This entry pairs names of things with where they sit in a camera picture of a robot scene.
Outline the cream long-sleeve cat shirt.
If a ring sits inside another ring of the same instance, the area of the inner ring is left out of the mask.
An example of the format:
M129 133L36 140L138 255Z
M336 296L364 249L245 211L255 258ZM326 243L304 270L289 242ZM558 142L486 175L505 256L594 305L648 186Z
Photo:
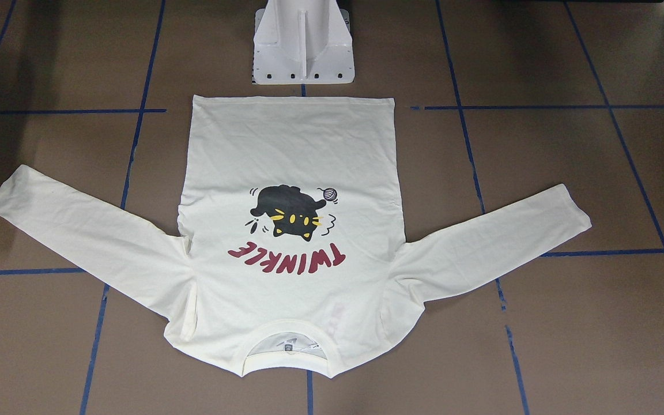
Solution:
M193 97L179 236L19 166L0 217L168 320L180 352L244 376L333 378L389 352L430 300L583 231L563 184L404 234L393 98Z

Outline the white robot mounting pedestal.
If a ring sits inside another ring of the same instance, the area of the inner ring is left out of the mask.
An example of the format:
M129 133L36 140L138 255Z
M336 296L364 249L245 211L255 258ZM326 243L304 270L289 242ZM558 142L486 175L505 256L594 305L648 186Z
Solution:
M337 1L268 1L255 12L251 79L258 85L350 84L349 13Z

